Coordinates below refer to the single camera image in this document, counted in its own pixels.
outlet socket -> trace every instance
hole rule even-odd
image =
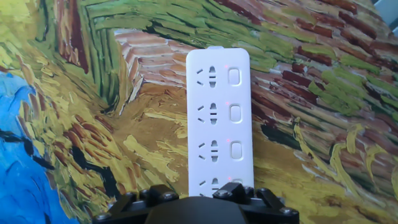
[[[238,122],[231,120],[231,105],[239,106]],[[231,181],[253,187],[248,53],[192,50],[187,56],[187,107],[189,195],[211,197]],[[241,153],[232,142],[241,144]]]

power switch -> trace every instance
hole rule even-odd
[[[231,143],[231,157],[232,159],[242,158],[242,144],[240,142]]]
[[[228,74],[228,81],[230,85],[237,85],[239,84],[239,70],[238,69],[231,69]]]
[[[241,107],[238,105],[233,105],[230,108],[229,116],[231,121],[238,122],[241,120]]]

green brushstroke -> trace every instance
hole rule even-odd
[[[396,88],[396,87],[394,87],[394,86],[392,86],[392,85],[390,85],[390,84],[388,84],[388,83],[386,83],[386,82],[384,82],[384,81],[382,81],[382,80],[379,80],[379,79],[377,79],[377,78],[374,78],[374,77],[371,76],[371,75],[366,75],[366,78],[367,78],[368,81],[369,81],[370,83],[372,83],[373,85],[376,85],[376,86],[382,88],[383,90],[387,90],[387,91],[388,91],[389,93],[391,93],[394,97],[398,97],[398,88]]]
[[[308,42],[308,43],[317,42],[317,38],[315,37],[315,35],[302,32],[301,30],[298,29],[281,27],[275,24],[271,24],[269,22],[263,22],[261,25],[271,31],[280,33],[287,37],[296,38],[297,40],[301,40],[302,42]]]
[[[358,75],[354,75],[350,72],[347,72],[345,69],[343,69],[341,67],[337,67],[337,68],[333,69],[333,72],[338,77],[344,78],[344,79],[350,81],[352,84],[355,84],[355,85],[363,88],[364,79],[362,77],[360,77]]]
[[[390,104],[391,106],[393,106],[395,108],[398,108],[398,101],[396,101],[396,100],[392,100],[392,99],[390,99],[388,97],[385,97],[385,96],[381,96],[381,100],[383,102],[385,102],[385,103]]]
[[[337,59],[335,51],[329,46],[315,45],[315,44],[303,44],[303,45],[301,45],[301,47],[303,48],[303,50],[305,50],[307,52],[311,52],[314,54],[320,54],[320,55],[326,55],[333,60]]]
[[[364,90],[361,90],[348,83],[345,83],[343,80],[340,80],[339,78],[335,77],[331,71],[322,72],[322,79],[328,82],[326,87],[329,85],[336,86],[338,89],[340,89],[340,91],[344,92],[345,94],[352,95],[360,99],[363,99],[366,96]]]
[[[332,91],[334,95],[322,91],[314,81],[312,81],[308,86],[308,90],[310,90],[310,92],[318,95],[326,104],[330,105],[334,110],[344,115],[350,116],[355,114],[355,112],[360,109],[356,103],[356,100],[348,99],[350,97],[347,96],[343,91],[340,91],[340,89],[336,86],[326,86],[325,89],[327,91]]]
[[[294,58],[293,44],[267,32],[261,32],[259,40],[267,47],[267,50],[275,52],[285,58]]]
[[[288,17],[285,17],[269,9],[265,9],[262,12],[264,13],[264,15],[275,19],[277,22],[283,23],[289,27],[293,27],[294,22],[291,21]]]
[[[371,65],[367,62],[362,61],[361,59],[358,59],[352,55],[343,55],[340,58],[340,62],[343,65],[347,65],[347,66],[352,66],[352,67],[356,67],[356,68],[362,68],[362,69],[366,69],[369,72],[373,72],[376,75],[380,74],[380,68],[374,65]]]
[[[309,21],[313,25],[317,23],[317,20],[314,17],[312,17],[311,14],[299,8],[283,7],[282,12]]]

painted mural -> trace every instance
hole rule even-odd
[[[251,56],[254,171],[302,223],[398,222],[398,38],[370,0],[2,0],[0,223],[186,197],[185,57]]]

brown brushstroke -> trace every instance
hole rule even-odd
[[[77,136],[80,138],[80,140],[83,142],[83,139],[87,138],[87,134],[85,133],[85,129],[80,126],[80,124],[74,123],[72,125],[72,130],[74,133],[77,134]]]
[[[68,164],[67,164],[67,162],[66,162],[66,158],[65,158],[65,156],[62,154],[62,152],[54,151],[54,155],[55,155],[55,157],[57,157],[57,159],[62,163],[62,165],[64,165],[65,167],[68,167]]]
[[[342,37],[348,40],[350,44],[361,47],[370,55],[376,55],[376,51],[374,51],[374,49],[372,49],[367,43],[365,43],[365,41],[361,40],[359,37],[356,37],[345,29],[343,29],[340,34]]]
[[[320,54],[314,54],[311,52],[307,52],[303,50],[303,48],[300,46],[297,49],[297,53],[303,56],[306,56],[307,58],[314,60],[316,62],[325,64],[327,66],[331,66],[331,58],[326,56],[326,55],[320,55]]]
[[[73,131],[65,131],[63,136],[68,138],[74,146],[81,148],[80,139]]]
[[[110,133],[113,133],[113,127],[108,122],[106,122],[104,118],[95,115],[94,119],[99,121]]]
[[[263,110],[255,103],[251,103],[251,111],[252,114],[258,116],[259,118],[263,119],[264,121],[266,121],[266,124],[270,127],[276,128],[276,120],[268,117],[265,112],[263,112]]]
[[[376,39],[377,33],[369,25],[367,25],[364,22],[360,21],[359,19],[353,18],[350,15],[345,14],[341,11],[338,12],[338,16],[340,18],[342,18],[344,21],[346,21],[346,23],[352,25],[353,27],[359,29],[362,33],[368,35],[370,38]]]
[[[341,22],[338,19],[331,17],[330,15],[320,14],[317,12],[311,12],[311,16],[314,17],[318,22],[328,24],[332,27],[336,27],[336,28],[345,27],[344,22]]]
[[[85,120],[78,114],[75,114],[75,118],[80,124],[85,122]]]
[[[297,73],[304,73],[305,70],[305,65],[304,64],[299,64],[299,63],[293,63],[292,64],[292,71],[297,72]]]
[[[246,10],[245,8],[243,8],[242,6],[230,1],[230,0],[215,0],[215,2],[217,2],[218,4],[221,4],[223,6],[226,6],[232,10],[234,10],[235,12],[244,15],[245,17],[247,17],[248,19],[251,20],[251,22],[253,24],[256,25],[261,25],[261,21],[251,12],[249,12],[248,10]]]
[[[91,198],[89,194],[87,194],[83,189],[79,188],[78,186],[75,187],[77,191],[83,194],[86,198]]]
[[[102,140],[102,138],[98,135],[96,135],[95,133],[90,133],[90,136],[95,140],[98,141],[101,145],[103,145],[104,147],[107,147],[108,145],[105,144],[105,142]]]
[[[370,47],[373,49],[383,50],[398,55],[398,45],[395,44],[374,40],[371,42]]]
[[[24,119],[22,119],[22,117],[19,116],[19,115],[17,116],[17,119],[18,119],[18,121],[19,121],[19,124],[20,124],[20,126],[21,126],[21,128],[22,128],[24,134],[25,134],[29,139],[32,139],[32,136],[29,134],[29,131],[28,131],[28,129],[27,129],[27,126],[26,126],[26,124],[25,124]]]
[[[30,103],[32,105],[33,116],[35,119],[38,119],[39,118],[39,105],[37,104],[36,96],[29,93],[29,99],[30,99]]]
[[[311,103],[313,105],[317,104],[318,96],[311,93],[310,91],[307,91],[307,90],[304,90],[301,88],[297,88],[296,86],[290,85],[288,83],[284,83],[283,87],[288,89],[291,92],[294,92],[297,96],[301,96],[303,99],[306,99],[309,103]],[[308,105],[305,104],[305,101],[304,101],[304,104],[303,104],[303,102],[301,102],[301,103],[302,103],[302,105],[309,107]]]
[[[331,29],[327,29],[327,28],[324,28],[321,26],[314,26],[311,23],[305,22],[303,19],[300,19],[300,18],[297,18],[296,22],[297,22],[298,26],[301,27],[302,29],[314,32],[316,34],[319,34],[319,35],[322,35],[325,37],[329,37],[329,38],[332,37],[333,32],[331,31]]]
[[[256,102],[260,103],[261,105],[269,108],[270,110],[273,110],[276,113],[279,113],[282,116],[285,116],[285,117],[288,117],[288,118],[291,117],[291,114],[287,110],[281,108],[277,104],[275,104],[275,103],[271,102],[270,100],[264,98],[263,96],[261,96],[260,94],[256,93],[255,91],[252,91],[252,99],[254,99]]]
[[[22,102],[22,107],[24,109],[24,119],[25,121],[30,121],[30,116],[29,116],[29,112],[30,112],[30,106],[28,103],[26,103],[25,101]]]
[[[52,108],[54,108],[54,110],[55,110],[55,114],[57,115],[57,118],[60,119],[60,113],[57,110],[57,105],[55,104],[54,101],[51,101],[51,105],[52,105]]]
[[[386,114],[378,113],[375,115],[376,118],[384,121],[390,128],[391,133],[398,137],[398,126],[396,125],[395,121]]]
[[[47,171],[45,173],[45,175],[47,176],[47,179],[49,180],[49,184],[50,184],[51,190],[56,189],[57,188],[57,183],[55,182],[54,175],[50,171]]]
[[[73,208],[73,209],[76,209],[76,206],[73,203],[73,200],[70,198],[68,192],[66,190],[60,189],[60,193],[62,194],[62,196],[65,197],[65,199],[67,200],[69,206],[71,206],[71,208]]]
[[[7,73],[8,69],[4,68],[3,66],[0,66],[0,72]]]
[[[62,151],[65,150],[65,145],[64,145],[62,142],[55,141],[55,142],[53,143],[53,145],[54,145],[54,146],[57,146],[57,147],[58,147],[59,149],[61,149]]]
[[[381,146],[383,149],[385,149],[388,153],[398,156],[398,146],[395,144],[391,143],[388,138],[383,136],[381,133],[372,130],[372,129],[366,129],[364,134],[364,137],[371,139],[375,143],[377,143],[379,146]]]
[[[282,77],[286,80],[292,81],[294,83],[297,83],[299,85],[305,86],[308,88],[308,86],[311,84],[311,80],[308,80],[304,77],[301,77],[300,75],[297,75],[293,72],[286,71],[284,70],[282,72]]]
[[[81,32],[77,0],[58,0],[56,3],[58,4],[58,44],[61,46],[59,53],[68,62],[84,69],[87,74],[88,63]],[[62,35],[62,29],[65,31],[65,36]],[[75,49],[77,49],[78,58],[73,56]]]
[[[134,168],[134,173],[136,174],[136,177],[140,178],[142,176],[141,175],[141,166],[136,162],[133,162],[132,166]]]
[[[352,12],[354,15],[357,14],[356,5],[349,1],[345,1],[345,0],[318,0],[318,1],[321,1],[321,2],[324,2],[327,4],[331,4],[332,6],[340,7],[342,9]]]
[[[42,111],[45,111],[45,100],[44,100],[44,96],[41,93],[37,93],[37,95],[39,96],[39,103],[40,103],[40,109]]]

